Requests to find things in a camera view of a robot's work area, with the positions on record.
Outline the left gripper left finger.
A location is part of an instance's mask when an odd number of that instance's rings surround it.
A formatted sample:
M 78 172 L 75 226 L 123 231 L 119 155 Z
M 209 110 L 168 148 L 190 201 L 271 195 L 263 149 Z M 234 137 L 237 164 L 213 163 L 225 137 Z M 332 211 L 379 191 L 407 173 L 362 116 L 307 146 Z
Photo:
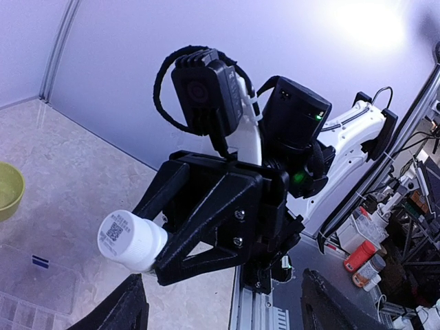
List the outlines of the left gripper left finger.
M 149 304 L 142 275 L 131 274 L 94 310 L 68 329 L 147 329 L 148 321 Z

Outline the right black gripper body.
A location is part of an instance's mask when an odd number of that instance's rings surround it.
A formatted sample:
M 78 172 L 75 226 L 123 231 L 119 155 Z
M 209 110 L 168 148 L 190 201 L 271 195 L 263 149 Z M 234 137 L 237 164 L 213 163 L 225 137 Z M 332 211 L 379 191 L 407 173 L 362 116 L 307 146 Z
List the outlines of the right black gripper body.
M 179 152 L 168 161 L 187 163 L 190 178 L 182 189 L 166 205 L 164 213 L 168 219 L 166 229 L 172 235 L 188 216 L 195 197 L 187 197 L 184 191 L 191 184 L 200 185 L 207 179 L 215 179 L 229 172 L 253 171 L 263 177 L 262 197 L 256 220 L 256 234 L 251 245 L 250 259 L 242 264 L 243 282 L 246 285 L 267 285 L 274 264 L 299 241 L 303 224 L 287 215 L 287 193 L 289 176 L 285 171 L 265 168 L 243 162 L 228 162 L 216 157 Z

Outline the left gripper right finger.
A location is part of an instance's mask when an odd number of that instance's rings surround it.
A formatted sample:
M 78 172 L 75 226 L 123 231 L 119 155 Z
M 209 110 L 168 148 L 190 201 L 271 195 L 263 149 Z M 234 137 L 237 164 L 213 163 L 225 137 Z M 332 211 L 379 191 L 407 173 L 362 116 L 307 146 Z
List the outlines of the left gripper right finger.
M 318 271 L 302 273 L 301 310 L 304 329 L 386 329 L 337 290 Z

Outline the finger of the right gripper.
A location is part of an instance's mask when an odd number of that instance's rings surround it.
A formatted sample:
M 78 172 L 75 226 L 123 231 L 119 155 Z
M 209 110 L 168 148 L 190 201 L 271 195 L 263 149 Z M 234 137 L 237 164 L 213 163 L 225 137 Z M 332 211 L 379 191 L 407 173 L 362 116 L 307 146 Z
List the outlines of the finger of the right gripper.
M 190 178 L 190 167 L 178 161 L 164 162 L 132 213 L 154 220 Z
M 167 286 L 246 263 L 262 189 L 263 177 L 253 171 L 191 184 L 184 194 L 197 200 L 157 258 L 158 283 Z

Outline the white capped pill bottle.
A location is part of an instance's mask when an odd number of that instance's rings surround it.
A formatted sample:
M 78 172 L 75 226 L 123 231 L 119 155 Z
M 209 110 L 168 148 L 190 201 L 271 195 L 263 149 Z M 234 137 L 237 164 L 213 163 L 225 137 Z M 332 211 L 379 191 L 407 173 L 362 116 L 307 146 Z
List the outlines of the white capped pill bottle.
M 128 210 L 108 214 L 97 235 L 101 255 L 141 273 L 154 270 L 156 259 L 167 241 L 168 233 L 162 227 Z

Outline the clear plastic pill organizer box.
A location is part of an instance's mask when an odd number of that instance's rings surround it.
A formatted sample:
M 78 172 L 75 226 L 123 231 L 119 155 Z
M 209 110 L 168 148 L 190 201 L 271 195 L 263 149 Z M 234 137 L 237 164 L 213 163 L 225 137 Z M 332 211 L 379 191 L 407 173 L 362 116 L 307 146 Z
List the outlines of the clear plastic pill organizer box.
M 2 329 L 68 329 L 79 288 L 73 270 L 1 245 Z

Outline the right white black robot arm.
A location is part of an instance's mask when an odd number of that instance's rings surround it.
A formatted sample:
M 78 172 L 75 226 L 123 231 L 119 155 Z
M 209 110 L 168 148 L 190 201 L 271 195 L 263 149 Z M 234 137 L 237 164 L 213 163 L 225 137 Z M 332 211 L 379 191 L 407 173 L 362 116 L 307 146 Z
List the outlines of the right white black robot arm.
M 383 155 L 397 116 L 358 93 L 328 121 L 331 103 L 280 76 L 264 85 L 262 154 L 225 159 L 177 151 L 159 168 L 134 214 L 164 215 L 138 272 L 161 285 L 241 266 L 249 287 L 264 292 L 282 258 L 300 240 L 316 206 L 356 167 Z

